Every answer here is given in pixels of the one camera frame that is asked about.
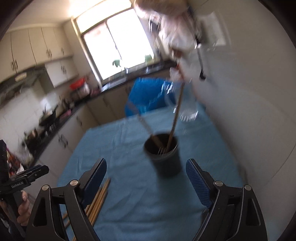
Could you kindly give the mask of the person left hand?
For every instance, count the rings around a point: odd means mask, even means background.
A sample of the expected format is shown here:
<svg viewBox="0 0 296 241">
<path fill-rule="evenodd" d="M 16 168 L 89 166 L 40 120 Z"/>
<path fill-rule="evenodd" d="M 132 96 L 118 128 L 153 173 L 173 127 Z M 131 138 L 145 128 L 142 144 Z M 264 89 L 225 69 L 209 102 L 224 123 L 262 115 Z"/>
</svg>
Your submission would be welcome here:
<svg viewBox="0 0 296 241">
<path fill-rule="evenodd" d="M 21 226 L 27 226 L 30 219 L 31 210 L 28 194 L 24 190 L 22 190 L 22 203 L 18 207 L 18 214 L 19 216 L 17 218 L 17 222 Z"/>
</svg>

